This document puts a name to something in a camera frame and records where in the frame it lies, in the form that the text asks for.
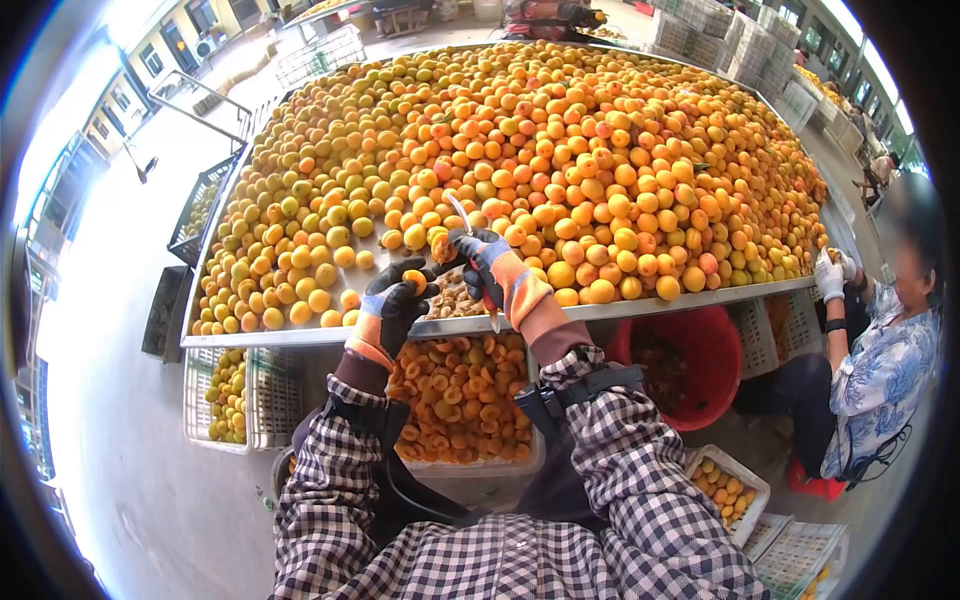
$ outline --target door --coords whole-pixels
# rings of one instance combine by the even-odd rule
[[[107,105],[101,105],[100,109],[107,116],[107,120],[113,124],[113,127],[120,132],[120,137],[127,137],[127,132],[124,131],[123,124],[120,123],[120,119],[117,118],[117,113],[113,112],[113,109]]]
[[[240,29],[247,31],[260,21],[260,9],[255,0],[230,0],[233,14],[240,21]]]
[[[163,24],[160,28],[160,34],[163,36],[163,40],[167,42],[167,47],[170,48],[170,52],[177,59],[177,64],[183,69],[183,72],[193,73],[196,71],[199,66],[197,60],[193,58],[193,52],[186,47],[186,42],[183,41],[183,36],[180,35],[180,30],[177,29],[177,24],[172,19]]]
[[[100,140],[97,139],[96,137],[94,137],[93,133],[88,132],[88,133],[86,134],[86,140],[87,140],[88,142],[90,142],[90,144],[91,144],[94,148],[96,148],[96,149],[97,149],[97,152],[99,152],[101,155],[103,155],[104,158],[106,158],[106,159],[109,159],[109,158],[110,158],[110,153],[107,152],[107,149],[104,148],[104,145],[100,143]]]

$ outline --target orange and gray glove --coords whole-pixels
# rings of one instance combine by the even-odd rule
[[[519,331],[520,322],[553,288],[540,281],[523,264],[501,235],[489,229],[474,229],[467,235],[463,229],[452,229],[450,243],[457,257],[434,267],[436,275],[464,265],[464,283],[475,300],[483,298],[484,289],[504,312],[510,325]]]
[[[411,256],[395,262],[380,272],[360,300],[360,316],[344,348],[361,357],[373,360],[388,371],[394,368],[394,359],[407,341],[414,321],[430,312],[428,299],[440,294],[436,283],[430,283],[415,296],[417,283],[402,280],[406,271],[421,271],[427,281],[436,276],[424,269],[422,256]]]

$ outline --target checkered sleeve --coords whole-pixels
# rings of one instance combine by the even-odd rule
[[[351,404],[383,405],[334,375],[327,390]],[[315,597],[364,570],[377,554],[369,537],[379,491],[372,467],[380,462],[375,436],[354,432],[341,417],[317,416],[283,488],[274,522],[276,576],[272,598]]]
[[[545,366],[557,390],[606,368],[603,351],[578,346]],[[658,588],[669,597],[766,598],[769,591],[724,528],[713,502],[684,474],[680,435],[650,398],[621,386],[566,410],[571,462],[590,508],[611,524],[607,544],[624,561],[624,591]]]

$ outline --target glove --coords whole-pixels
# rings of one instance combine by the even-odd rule
[[[418,270],[427,281],[437,278],[429,269],[423,269],[426,260],[411,256],[395,262],[380,272],[360,300],[360,316],[344,348],[383,365],[394,368],[394,359],[407,341],[414,321],[430,312],[427,299],[440,294],[436,283],[429,283],[423,293],[414,296],[417,284],[401,278],[405,271]]]
[[[553,295],[553,288],[534,276],[498,233],[478,228],[467,235],[464,229],[456,228],[448,239],[457,249],[457,257],[434,267],[434,274],[464,265],[464,283],[470,296],[480,300],[486,289],[515,330],[519,331],[520,323],[537,302]]]
[[[847,281],[853,281],[853,278],[856,277],[856,263],[853,262],[852,258],[844,254],[839,249],[836,250],[836,253],[840,258],[840,265],[843,267],[844,283]]]
[[[820,256],[817,257],[813,275],[817,281],[817,289],[820,290],[820,295],[824,297],[824,304],[834,298],[844,298],[844,268],[842,265],[833,264],[826,252],[820,252]]]

